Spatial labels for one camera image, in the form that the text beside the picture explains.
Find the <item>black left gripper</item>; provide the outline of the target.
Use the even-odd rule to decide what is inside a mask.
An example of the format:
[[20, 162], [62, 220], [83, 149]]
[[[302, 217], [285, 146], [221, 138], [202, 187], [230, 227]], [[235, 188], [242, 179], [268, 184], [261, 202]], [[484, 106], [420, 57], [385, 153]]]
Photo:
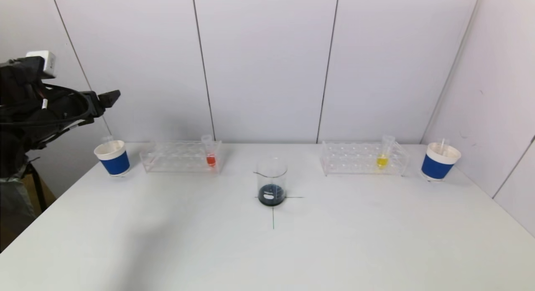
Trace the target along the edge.
[[104, 114], [105, 108], [112, 108], [121, 96], [120, 90], [97, 95], [93, 91], [74, 94], [71, 91], [55, 91], [46, 105], [48, 121], [62, 121], [56, 125], [47, 125], [46, 129], [61, 131], [74, 122], [92, 121]]

